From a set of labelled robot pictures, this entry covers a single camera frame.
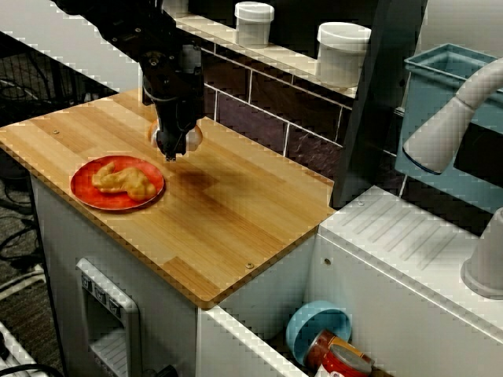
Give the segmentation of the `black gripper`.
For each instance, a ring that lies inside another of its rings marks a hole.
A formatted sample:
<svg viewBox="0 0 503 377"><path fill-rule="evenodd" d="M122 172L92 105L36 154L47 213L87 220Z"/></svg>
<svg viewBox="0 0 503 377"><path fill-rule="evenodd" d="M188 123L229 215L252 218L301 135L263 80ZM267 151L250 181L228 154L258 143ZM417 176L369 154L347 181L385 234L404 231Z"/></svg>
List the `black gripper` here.
<svg viewBox="0 0 503 377"><path fill-rule="evenodd" d="M157 133L156 145L165 160L175 161L177 155L185 155L186 133L196 127L199 119L199 98L194 96L168 99L152 97L151 100L157 114L157 120L151 125L151 134Z"/></svg>

